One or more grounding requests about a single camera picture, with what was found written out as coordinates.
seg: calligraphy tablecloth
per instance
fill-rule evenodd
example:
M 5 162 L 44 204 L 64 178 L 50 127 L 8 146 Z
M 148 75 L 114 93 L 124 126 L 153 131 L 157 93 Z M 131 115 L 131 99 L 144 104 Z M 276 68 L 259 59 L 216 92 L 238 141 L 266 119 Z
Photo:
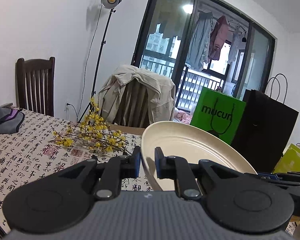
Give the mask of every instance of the calligraphy tablecloth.
M 10 229 L 2 213 L 5 196 L 31 181 L 43 178 L 66 167 L 89 159 L 92 152 L 84 147 L 64 148 L 51 143 L 52 128 L 61 131 L 69 121 L 43 114 L 23 110 L 25 119 L 18 133 L 0 134 L 0 226 L 5 232 Z M 139 146 L 141 136 L 125 134 L 130 152 Z M 121 155 L 119 152 L 98 155 L 98 162 L 107 162 L 111 157 Z M 124 179 L 122 190 L 152 190 L 142 165 L 139 178 Z

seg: gray cloth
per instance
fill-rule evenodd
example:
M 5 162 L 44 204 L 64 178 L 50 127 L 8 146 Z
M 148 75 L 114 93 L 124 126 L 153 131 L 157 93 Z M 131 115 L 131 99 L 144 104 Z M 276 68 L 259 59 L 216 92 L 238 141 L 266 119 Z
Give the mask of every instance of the gray cloth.
M 0 134 L 19 132 L 24 118 L 25 115 L 20 110 L 0 106 Z
M 192 35 L 186 64 L 191 69 L 201 71 L 203 63 L 208 62 L 210 33 L 212 29 L 212 12 L 200 13 L 194 33 Z

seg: beige plate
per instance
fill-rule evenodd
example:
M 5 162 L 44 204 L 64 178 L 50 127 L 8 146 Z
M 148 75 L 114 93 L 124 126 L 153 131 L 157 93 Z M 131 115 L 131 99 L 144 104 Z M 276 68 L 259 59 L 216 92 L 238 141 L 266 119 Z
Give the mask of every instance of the beige plate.
M 154 190 L 174 190 L 173 180 L 157 178 L 155 147 L 161 147 L 165 156 L 180 156 L 189 163 L 209 159 L 240 172 L 256 174 L 245 158 L 210 133 L 188 124 L 162 121 L 148 126 L 141 138 L 142 165 Z

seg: tripod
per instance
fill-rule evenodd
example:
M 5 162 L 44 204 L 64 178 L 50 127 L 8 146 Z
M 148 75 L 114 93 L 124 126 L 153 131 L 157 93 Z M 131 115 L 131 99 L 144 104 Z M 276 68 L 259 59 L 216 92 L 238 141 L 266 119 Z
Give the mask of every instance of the tripod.
M 110 22 L 110 18 L 111 18 L 112 13 L 115 13 L 115 10 L 113 8 L 110 10 L 109 18 L 108 18 L 108 21 L 107 21 L 107 24 L 106 24 L 106 28 L 105 28 L 105 32 L 103 33 L 103 39 L 102 39 L 101 46 L 100 46 L 100 51 L 99 51 L 99 56 L 98 56 L 98 61 L 97 61 L 97 66 L 96 66 L 96 71 L 94 73 L 94 80 L 93 80 L 93 85 L 92 85 L 91 98 L 93 98 L 94 95 L 96 94 L 96 92 L 95 92 L 94 89 L 95 89 L 96 80 L 97 80 L 97 73 L 98 73 L 98 68 L 99 68 L 99 63 L 100 63 L 100 58 L 101 58 L 101 53 L 102 53 L 103 45 L 106 44 L 105 38 L 106 38 L 106 33 L 107 33 L 107 30 L 108 30 L 108 26 L 109 26 L 109 22 Z M 92 106 L 91 106 L 90 102 L 87 105 L 86 109 L 83 111 L 83 114 L 81 115 L 81 117 L 79 119 L 79 122 L 81 122 L 81 120 L 84 117 L 84 114 L 85 114 L 85 112 L 87 111 L 88 108 L 90 108 L 90 110 L 92 109 Z

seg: metal screw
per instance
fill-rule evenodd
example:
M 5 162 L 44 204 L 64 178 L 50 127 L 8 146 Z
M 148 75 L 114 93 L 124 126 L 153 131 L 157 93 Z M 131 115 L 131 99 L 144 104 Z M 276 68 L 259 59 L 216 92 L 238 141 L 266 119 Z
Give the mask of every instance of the metal screw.
M 100 198 L 109 198 L 112 196 L 112 192 L 111 192 L 111 190 L 108 190 L 108 189 L 101 189 L 101 190 L 98 190 L 95 193 L 95 195 Z
M 183 194 L 185 194 L 187 197 L 197 197 L 200 195 L 200 192 L 196 189 L 186 189 Z

